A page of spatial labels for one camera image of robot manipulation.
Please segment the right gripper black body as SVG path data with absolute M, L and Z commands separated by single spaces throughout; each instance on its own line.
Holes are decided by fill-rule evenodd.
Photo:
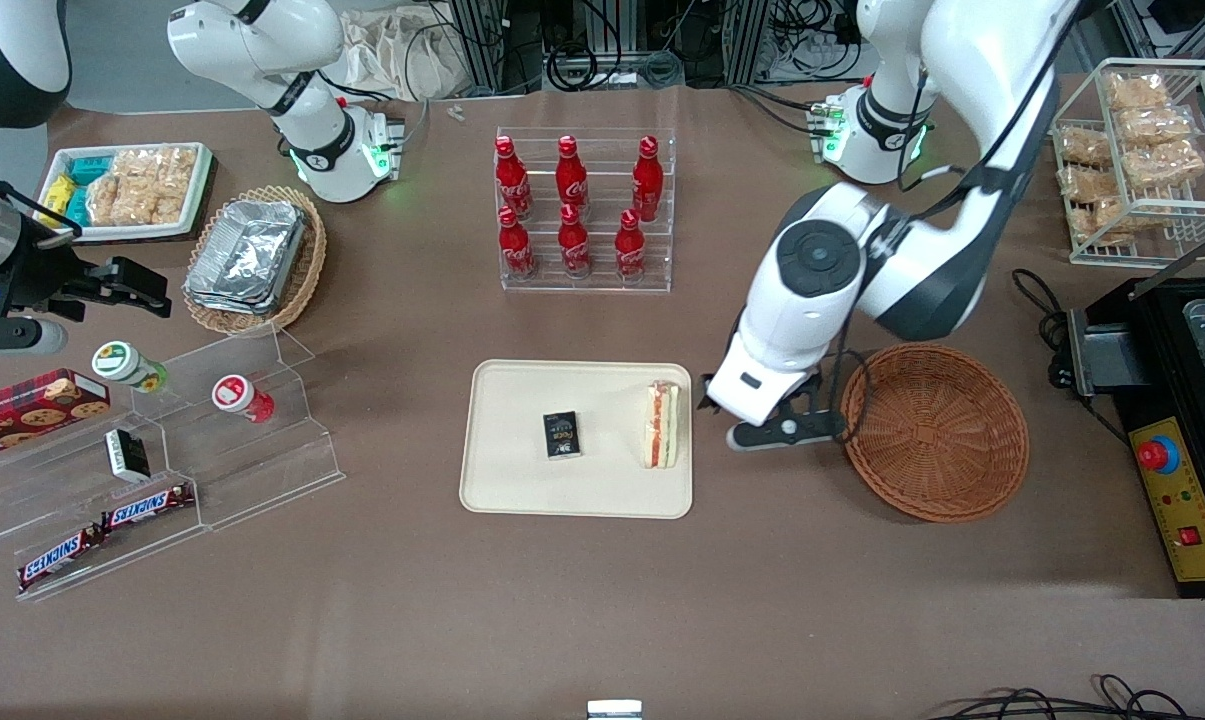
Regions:
M 52 231 L 30 217 L 0 216 L 0 250 L 6 250 L 0 262 L 0 318 L 34 309 L 84 319 L 86 302 L 58 300 L 66 284 L 99 284 L 89 277 L 95 265 L 77 258 L 71 240 L 72 234 Z

